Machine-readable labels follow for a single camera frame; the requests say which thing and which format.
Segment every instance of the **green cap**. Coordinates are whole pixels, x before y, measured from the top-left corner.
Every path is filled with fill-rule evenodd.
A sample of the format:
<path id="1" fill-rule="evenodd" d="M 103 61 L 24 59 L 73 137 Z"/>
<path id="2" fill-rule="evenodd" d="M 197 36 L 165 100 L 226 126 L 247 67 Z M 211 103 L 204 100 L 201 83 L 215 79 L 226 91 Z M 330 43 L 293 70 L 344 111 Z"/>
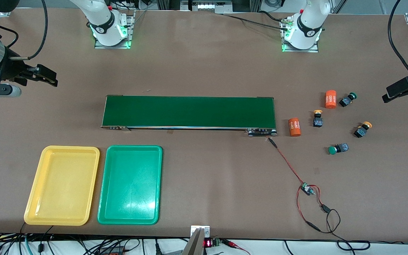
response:
<path id="1" fill-rule="evenodd" d="M 335 155 L 336 154 L 336 148 L 331 146 L 328 148 L 328 152 L 330 152 L 331 155 Z"/>

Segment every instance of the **green terminal block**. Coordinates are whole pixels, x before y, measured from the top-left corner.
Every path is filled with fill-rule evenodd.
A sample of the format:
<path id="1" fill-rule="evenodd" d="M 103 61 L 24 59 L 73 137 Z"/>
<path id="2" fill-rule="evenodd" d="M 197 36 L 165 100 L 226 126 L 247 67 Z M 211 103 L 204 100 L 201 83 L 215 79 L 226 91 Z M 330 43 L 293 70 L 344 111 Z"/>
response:
<path id="1" fill-rule="evenodd" d="M 306 193 L 306 195 L 314 195 L 314 190 L 306 182 L 301 185 L 301 190 Z"/>

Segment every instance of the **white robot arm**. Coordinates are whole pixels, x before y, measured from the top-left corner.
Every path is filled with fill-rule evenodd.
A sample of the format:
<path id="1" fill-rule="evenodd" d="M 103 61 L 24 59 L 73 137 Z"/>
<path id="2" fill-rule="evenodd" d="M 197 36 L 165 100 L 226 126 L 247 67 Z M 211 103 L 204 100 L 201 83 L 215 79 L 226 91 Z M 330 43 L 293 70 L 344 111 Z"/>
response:
<path id="1" fill-rule="evenodd" d="M 128 36 L 127 15 L 117 10 L 109 10 L 104 0 L 70 1 L 86 15 L 94 37 L 102 45 L 117 45 Z"/>
<path id="2" fill-rule="evenodd" d="M 286 26 L 289 31 L 284 39 L 297 49 L 311 48 L 319 40 L 322 25 L 329 13 L 329 0 L 307 0 L 303 12 L 288 18 L 293 23 Z"/>

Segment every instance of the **white floor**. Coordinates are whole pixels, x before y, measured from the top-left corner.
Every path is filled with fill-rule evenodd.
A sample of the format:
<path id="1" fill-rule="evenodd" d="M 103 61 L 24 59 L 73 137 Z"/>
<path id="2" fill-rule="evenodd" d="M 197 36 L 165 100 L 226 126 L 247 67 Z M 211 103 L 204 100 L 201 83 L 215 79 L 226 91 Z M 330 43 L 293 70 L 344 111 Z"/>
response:
<path id="1" fill-rule="evenodd" d="M 247 250 L 251 255 L 289 255 L 285 244 L 280 240 L 232 240 L 241 248 Z M 87 248 L 99 244 L 99 241 L 85 241 Z M 130 240 L 126 248 L 131 249 L 137 245 L 137 240 Z M 306 242 L 306 241 L 287 241 L 290 250 L 294 255 L 350 255 L 351 252 L 338 249 L 335 242 Z M 29 243 L 30 249 L 34 255 L 38 255 L 37 246 L 39 242 Z M 43 255 L 53 255 L 46 244 Z M 186 242 L 181 239 L 159 239 L 158 244 L 163 254 L 182 250 Z M 51 248 L 55 255 L 83 255 L 84 248 L 73 241 L 56 241 L 50 242 Z M 361 244 L 353 244 L 353 248 L 363 247 Z M 1 254 L 6 251 L 6 247 L 1 250 Z M 144 250 L 146 255 L 155 255 L 155 240 L 145 239 Z M 28 255 L 24 243 L 21 247 L 22 254 Z M 207 248 L 208 255 L 215 255 L 224 252 L 223 255 L 248 255 L 242 250 L 229 248 L 225 245 L 218 247 Z M 125 253 L 126 255 L 143 255 L 142 242 L 136 249 Z M 357 251 L 357 255 L 408 255 L 408 245 L 403 244 L 371 244 L 371 248 L 365 251 Z M 19 255 L 18 244 L 13 245 L 8 255 Z"/>

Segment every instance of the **teal cable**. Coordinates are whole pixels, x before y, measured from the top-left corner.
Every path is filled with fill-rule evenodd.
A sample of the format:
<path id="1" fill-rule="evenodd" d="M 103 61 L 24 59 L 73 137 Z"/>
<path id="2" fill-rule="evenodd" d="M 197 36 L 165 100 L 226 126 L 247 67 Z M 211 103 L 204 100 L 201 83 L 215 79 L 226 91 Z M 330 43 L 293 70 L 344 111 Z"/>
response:
<path id="1" fill-rule="evenodd" d="M 29 252 L 29 255 L 34 255 L 32 254 L 32 250 L 30 250 L 29 243 L 27 242 L 27 234 L 24 237 L 24 243 L 26 244 L 27 252 Z"/>

